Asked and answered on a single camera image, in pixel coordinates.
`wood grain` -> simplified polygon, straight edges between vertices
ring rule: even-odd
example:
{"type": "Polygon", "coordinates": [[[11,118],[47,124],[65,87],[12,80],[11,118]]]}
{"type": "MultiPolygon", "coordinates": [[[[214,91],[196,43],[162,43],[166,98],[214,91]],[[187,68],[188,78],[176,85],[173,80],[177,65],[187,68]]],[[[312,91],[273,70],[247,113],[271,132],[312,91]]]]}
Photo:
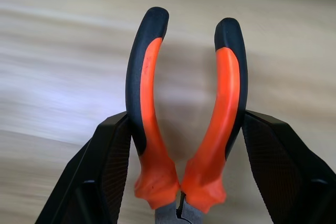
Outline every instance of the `wood grain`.
{"type": "MultiPolygon", "coordinates": [[[[98,123],[125,110],[138,25],[171,15],[155,76],[159,125],[182,178],[215,100],[213,36],[243,30],[247,107],[287,121],[336,170],[336,0],[0,0],[0,223],[34,223],[64,166],[98,123]]],[[[134,146],[119,223],[153,223],[133,195],[134,146]]],[[[224,171],[224,205],[205,223],[271,223],[239,135],[224,171]]]]}

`plier handle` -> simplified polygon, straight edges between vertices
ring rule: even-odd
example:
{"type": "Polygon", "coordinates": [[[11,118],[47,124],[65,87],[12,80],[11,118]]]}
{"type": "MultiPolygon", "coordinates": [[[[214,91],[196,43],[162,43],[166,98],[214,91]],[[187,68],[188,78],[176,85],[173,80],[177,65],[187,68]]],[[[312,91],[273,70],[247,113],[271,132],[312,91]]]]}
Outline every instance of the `plier handle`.
{"type": "Polygon", "coordinates": [[[169,14],[160,7],[147,11],[136,34],[126,77],[126,110],[138,151],[141,174],[135,196],[152,209],[175,202],[178,190],[203,213],[225,201],[222,172],[245,115],[247,62],[237,20],[225,18],[215,30],[217,95],[204,140],[188,162],[180,185],[174,162],[164,146],[154,108],[154,73],[169,14]]]}

